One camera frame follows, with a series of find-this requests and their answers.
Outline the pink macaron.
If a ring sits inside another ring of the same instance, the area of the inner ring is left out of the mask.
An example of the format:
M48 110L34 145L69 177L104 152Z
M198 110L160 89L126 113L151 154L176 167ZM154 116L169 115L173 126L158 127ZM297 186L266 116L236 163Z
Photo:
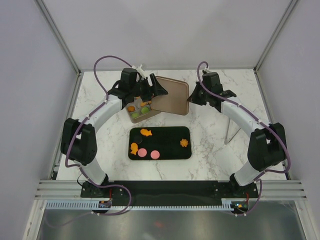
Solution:
M157 160L159 159L160 157L160 152L158 150L153 150L151 153L150 153L150 157L153 159L153 160Z
M147 155L147 150L145 148L140 148L137 152L138 156L140 158L144 158Z

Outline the aluminium frame rail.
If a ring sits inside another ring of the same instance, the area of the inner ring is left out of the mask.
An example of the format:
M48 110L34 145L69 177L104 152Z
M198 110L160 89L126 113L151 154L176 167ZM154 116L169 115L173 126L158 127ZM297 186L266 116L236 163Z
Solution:
M46 201L50 210L92 210L92 211L232 211L238 204L261 201L299 201L307 198L303 185L298 180L264 180L253 183L257 187L257 198L223 198L222 205L214 206L165 206L135 207L131 200L127 206L113 206L111 197L82 198L84 182L75 180L42 180L37 188L36 200Z

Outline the gold tin lid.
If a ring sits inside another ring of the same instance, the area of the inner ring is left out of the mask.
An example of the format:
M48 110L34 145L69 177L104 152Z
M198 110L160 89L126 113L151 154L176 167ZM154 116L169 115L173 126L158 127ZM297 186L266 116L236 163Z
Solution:
M151 107L160 112L185 116L189 113L189 84L173 78L156 76L159 84L168 92L156 96L151 101Z

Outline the orange fish cookie upper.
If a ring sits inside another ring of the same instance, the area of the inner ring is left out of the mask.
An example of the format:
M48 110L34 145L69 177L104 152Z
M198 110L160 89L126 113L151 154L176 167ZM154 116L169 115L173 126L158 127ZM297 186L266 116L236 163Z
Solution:
M149 137L149 136L152 136L152 135L153 135L151 130L148 130L148 129L145 129L145 128L142 128L142 129L140 130L140 134L141 134L142 136L145 136L145 137Z

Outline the orange fish cookie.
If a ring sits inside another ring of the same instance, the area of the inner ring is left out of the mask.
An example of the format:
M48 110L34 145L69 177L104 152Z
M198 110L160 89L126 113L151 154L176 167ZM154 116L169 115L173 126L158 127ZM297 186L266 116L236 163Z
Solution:
M153 135L151 130L148 130L148 129L145 129L145 128L142 128L142 129L140 130L140 134L141 134L142 136L145 136L145 137L149 137L149 136L152 136L152 135Z
M130 153L131 153L132 155L136 155L138 151L139 151L138 144L135 143L135 142L131 143L131 144L130 144Z

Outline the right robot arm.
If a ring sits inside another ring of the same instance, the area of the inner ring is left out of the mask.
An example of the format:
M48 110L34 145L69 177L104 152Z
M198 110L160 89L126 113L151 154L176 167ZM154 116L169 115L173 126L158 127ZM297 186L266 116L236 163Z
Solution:
M247 162L233 173L228 191L241 197L247 186L272 171L282 161L290 161L285 129L280 123L264 123L248 110L231 90L224 90L218 73L205 69L198 76L188 102L204 106L209 104L235 122L249 137Z

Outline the orange flower cookie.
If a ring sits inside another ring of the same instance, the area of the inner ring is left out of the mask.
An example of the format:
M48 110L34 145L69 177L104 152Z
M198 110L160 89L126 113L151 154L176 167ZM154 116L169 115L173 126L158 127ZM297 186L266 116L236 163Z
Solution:
M189 145L189 141L185 138L181 139L179 143L180 143L180 146L183 148L186 148Z

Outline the orange fish cookie lower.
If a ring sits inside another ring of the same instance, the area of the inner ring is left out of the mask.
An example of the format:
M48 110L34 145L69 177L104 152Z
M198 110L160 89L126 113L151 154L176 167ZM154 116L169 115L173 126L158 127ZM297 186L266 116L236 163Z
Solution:
M131 144L130 144L130 153L131 153L132 155L136 155L138 151L139 151L138 144L135 143L135 142L131 143Z

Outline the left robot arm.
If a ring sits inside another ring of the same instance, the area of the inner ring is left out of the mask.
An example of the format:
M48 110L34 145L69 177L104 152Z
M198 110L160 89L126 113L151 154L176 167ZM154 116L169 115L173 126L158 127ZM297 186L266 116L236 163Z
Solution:
M65 155L65 167L78 167L91 182L92 192L98 197L105 197L110 186L107 183L109 177L96 158L98 130L137 97L148 102L154 97L167 94L168 91L153 73L146 75L142 69L124 68L120 79L91 112L78 119L68 118L64 122L60 151Z

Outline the gold cookie tin box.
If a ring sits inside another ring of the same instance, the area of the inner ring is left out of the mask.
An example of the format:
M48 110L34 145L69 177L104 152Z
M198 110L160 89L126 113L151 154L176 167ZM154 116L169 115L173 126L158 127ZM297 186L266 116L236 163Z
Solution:
M129 118L130 118L130 120L131 120L131 122L132 122L133 124L137 124L137 123L139 123L139 122L141 122L141 121L144 121L144 120L146 120L146 119L149 119L149 118L151 118L151 117L153 117L153 116L156 116L156 115L158 115L158 114L161 113L160 111L153 109L153 107L152 107L152 101L151 101L151 103L150 103L149 105L144 106L144 107L148 107L148 108L149 108L149 112L146 113L146 114L142 114L142 113L141 113L141 108L142 108L142 107L140 106L140 103L142 103L142 102L143 102L143 101L142 101L142 99L141 99L140 97L136 97L133 102L129 103L129 104L125 107L125 110L126 110L126 112L128 113L128 116L129 116ZM134 106L134 107L135 107L135 111L134 111L134 112L128 112L127 108L128 108L129 106ZM136 118L132 118L131 115L132 115L133 113L139 113L139 116L136 117Z

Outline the black sandwich cookie left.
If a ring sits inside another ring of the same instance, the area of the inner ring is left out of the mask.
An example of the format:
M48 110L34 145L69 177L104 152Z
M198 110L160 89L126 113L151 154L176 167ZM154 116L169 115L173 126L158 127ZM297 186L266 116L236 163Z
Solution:
M143 138L142 138L141 135L136 135L136 136L134 136L134 138L133 138L133 142L134 142L134 143L140 144L142 141L143 141Z

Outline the pink macaron left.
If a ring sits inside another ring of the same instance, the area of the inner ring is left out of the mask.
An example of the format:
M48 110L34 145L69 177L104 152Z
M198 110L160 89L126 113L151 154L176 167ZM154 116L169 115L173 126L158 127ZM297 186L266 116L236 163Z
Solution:
M145 148L140 148L137 152L138 156L140 158L144 158L147 155L147 150Z

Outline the dark green tray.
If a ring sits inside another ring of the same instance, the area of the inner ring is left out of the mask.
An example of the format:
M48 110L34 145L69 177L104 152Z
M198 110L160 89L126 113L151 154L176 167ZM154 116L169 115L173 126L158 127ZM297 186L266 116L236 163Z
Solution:
M141 129L151 130L152 136L143 136ZM139 157L131 154L130 145L134 143L134 136L142 136L142 142L138 145L138 149L147 150L145 157ZM187 139L189 144L187 147L180 145L181 139ZM161 126L161 127L134 127L129 132L127 155L133 161L148 160L187 160L192 156L191 134L186 126ZM150 154L152 151L159 151L159 159L152 159Z

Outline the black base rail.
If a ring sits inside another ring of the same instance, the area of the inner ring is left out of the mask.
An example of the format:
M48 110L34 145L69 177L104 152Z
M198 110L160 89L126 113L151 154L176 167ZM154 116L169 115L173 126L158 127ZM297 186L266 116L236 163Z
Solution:
M82 198L112 198L114 207L205 207L221 206L222 199L255 199L257 185L233 187L216 180L117 180L99 188L82 184Z

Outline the pink macaron right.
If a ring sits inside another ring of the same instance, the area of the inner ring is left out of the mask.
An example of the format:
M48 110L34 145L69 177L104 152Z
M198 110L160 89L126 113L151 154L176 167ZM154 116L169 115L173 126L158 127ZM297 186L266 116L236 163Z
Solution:
M160 157L160 152L158 150L153 150L151 153L150 153L150 157L153 159L153 160L157 160L159 159Z

